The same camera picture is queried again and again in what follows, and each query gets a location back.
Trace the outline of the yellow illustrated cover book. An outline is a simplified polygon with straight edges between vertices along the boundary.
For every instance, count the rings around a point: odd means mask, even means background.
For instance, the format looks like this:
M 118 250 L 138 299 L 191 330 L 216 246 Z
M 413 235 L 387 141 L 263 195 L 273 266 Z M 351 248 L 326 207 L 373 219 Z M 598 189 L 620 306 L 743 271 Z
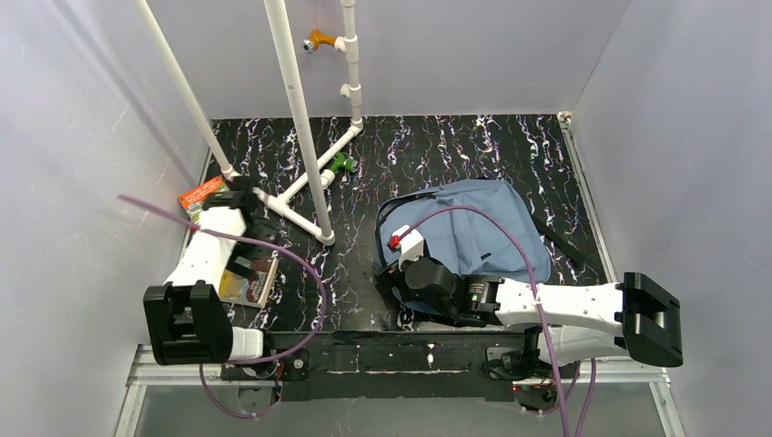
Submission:
M 247 259 L 236 257 L 223 272 L 218 295 L 221 300 L 264 309 L 273 289 L 279 261 L 276 256 Z

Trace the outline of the blue backpack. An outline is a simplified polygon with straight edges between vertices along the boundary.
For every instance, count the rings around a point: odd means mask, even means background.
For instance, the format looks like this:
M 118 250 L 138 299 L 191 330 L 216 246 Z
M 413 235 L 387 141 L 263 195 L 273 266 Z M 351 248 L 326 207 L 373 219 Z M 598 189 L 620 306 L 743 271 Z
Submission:
M 438 259 L 462 277 L 458 303 L 461 318 L 493 311 L 492 285 L 476 298 L 467 295 L 471 276 L 527 282 L 551 276 L 552 242 L 576 266 L 585 254 L 563 236 L 534 218 L 521 196 L 504 180 L 465 179 L 392 198 L 375 219 L 374 271 L 398 261 L 388 247 L 391 234 L 408 225 L 425 239 L 425 255 Z

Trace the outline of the orange green treehouse book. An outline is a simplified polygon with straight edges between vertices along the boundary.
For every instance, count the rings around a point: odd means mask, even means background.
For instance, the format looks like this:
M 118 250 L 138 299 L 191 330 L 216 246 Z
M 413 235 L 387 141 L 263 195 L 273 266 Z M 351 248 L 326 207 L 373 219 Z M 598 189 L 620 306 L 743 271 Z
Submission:
M 206 198 L 212 193 L 229 191 L 226 179 L 222 176 L 216 176 L 203 184 L 189 190 L 178 196 L 178 202 L 186 211 L 191 222 L 198 224 L 200 213 L 203 211 L 203 204 Z

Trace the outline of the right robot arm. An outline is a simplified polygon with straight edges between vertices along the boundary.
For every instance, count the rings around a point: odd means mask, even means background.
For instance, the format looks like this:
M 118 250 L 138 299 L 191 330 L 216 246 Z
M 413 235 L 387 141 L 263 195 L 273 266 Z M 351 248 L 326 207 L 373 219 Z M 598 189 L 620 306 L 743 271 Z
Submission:
M 663 368 L 684 363 L 680 301 L 643 273 L 593 286 L 532 285 L 458 275 L 423 257 L 394 261 L 376 278 L 403 305 L 443 324 L 532 332 L 523 355 L 544 363 L 623 356 Z

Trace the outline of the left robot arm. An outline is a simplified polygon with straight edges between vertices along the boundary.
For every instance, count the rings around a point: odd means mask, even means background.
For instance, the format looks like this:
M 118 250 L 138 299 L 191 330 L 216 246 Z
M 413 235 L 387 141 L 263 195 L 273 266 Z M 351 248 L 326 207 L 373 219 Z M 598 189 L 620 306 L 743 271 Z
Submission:
M 259 199 L 248 177 L 207 194 L 200 227 L 166 281 L 143 297 L 149 338 L 159 365 L 249 361 L 269 352 L 269 336 L 236 327 L 225 304 L 265 308 L 278 272 L 278 254 L 247 242 L 276 242 L 276 225 L 256 216 Z

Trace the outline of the green white pipe fitting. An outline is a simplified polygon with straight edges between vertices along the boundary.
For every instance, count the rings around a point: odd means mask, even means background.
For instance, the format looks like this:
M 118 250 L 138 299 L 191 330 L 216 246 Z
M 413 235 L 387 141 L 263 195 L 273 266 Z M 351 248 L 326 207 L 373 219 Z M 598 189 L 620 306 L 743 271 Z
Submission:
M 352 173 L 357 169 L 358 165 L 359 163 L 356 159 L 347 157 L 341 152 L 336 153 L 330 165 L 320 173 L 321 186 L 328 188 L 339 172 Z

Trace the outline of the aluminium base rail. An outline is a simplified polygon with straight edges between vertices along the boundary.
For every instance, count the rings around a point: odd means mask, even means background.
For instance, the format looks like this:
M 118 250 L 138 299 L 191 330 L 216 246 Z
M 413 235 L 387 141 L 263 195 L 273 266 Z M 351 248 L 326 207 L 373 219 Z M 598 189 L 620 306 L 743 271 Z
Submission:
M 119 436 L 679 436 L 666 372 L 624 358 L 527 378 L 511 332 L 338 331 L 277 364 L 155 363 L 140 347 Z

